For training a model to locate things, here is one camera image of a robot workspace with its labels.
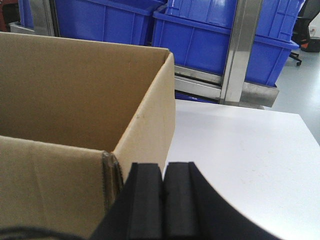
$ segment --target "cardboard box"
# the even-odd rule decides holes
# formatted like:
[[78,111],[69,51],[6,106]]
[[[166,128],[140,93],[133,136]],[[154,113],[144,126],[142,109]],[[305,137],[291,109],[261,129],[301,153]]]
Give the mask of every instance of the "cardboard box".
[[175,127],[163,48],[0,33],[0,227],[88,237],[131,163],[163,169]]

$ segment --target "gray floor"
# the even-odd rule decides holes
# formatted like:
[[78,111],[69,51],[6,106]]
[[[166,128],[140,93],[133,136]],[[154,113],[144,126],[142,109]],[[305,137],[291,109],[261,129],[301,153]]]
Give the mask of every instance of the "gray floor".
[[320,144],[320,54],[300,51],[302,65],[289,58],[276,82],[280,90],[272,108],[299,114]]

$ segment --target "office chair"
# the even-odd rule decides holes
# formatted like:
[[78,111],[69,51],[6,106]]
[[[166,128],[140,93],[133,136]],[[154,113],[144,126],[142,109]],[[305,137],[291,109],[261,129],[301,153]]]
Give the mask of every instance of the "office chair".
[[[292,41],[300,46],[310,41],[309,24],[319,12],[320,0],[305,0],[293,28]],[[296,63],[297,66],[301,65],[302,60],[299,58],[298,53],[291,52],[290,58],[298,61]]]

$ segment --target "white table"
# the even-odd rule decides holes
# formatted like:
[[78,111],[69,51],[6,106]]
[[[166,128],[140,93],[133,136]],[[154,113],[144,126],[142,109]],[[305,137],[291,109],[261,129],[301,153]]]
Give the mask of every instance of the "white table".
[[177,100],[167,162],[195,162],[270,233],[320,239],[320,146],[299,115]]

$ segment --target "blue storage bin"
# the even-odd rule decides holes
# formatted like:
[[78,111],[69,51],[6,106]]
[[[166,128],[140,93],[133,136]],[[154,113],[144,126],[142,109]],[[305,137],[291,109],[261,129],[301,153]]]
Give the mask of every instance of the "blue storage bin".
[[152,38],[157,0],[55,0],[60,35],[145,45]]
[[174,93],[174,97],[175,99],[179,99],[179,100],[186,100],[186,101],[192,101],[192,102],[199,102],[199,103],[209,103],[209,104],[216,104],[217,102],[215,102],[214,100],[207,100],[201,97],[195,97],[195,96],[190,96],[187,94],[183,94],[180,92],[175,92]]
[[33,29],[34,28],[34,20],[32,18],[29,0],[19,0],[18,4],[19,4],[21,26]]
[[[222,75],[225,69],[231,30],[154,12],[152,45],[168,48],[175,63]],[[256,36],[245,79],[274,86],[291,50],[299,46]]]
[[[264,0],[256,34],[289,42],[305,0]],[[232,28],[237,0],[169,0],[166,14]]]

